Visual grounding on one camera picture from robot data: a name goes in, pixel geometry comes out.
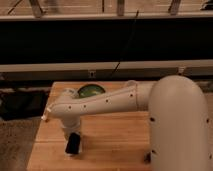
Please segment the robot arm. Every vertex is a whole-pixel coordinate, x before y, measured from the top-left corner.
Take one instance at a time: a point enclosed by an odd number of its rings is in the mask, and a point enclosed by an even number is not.
[[[66,89],[48,110],[75,132],[79,117],[149,109],[153,171],[210,171],[208,110],[201,89],[191,80],[169,76],[85,99]]]

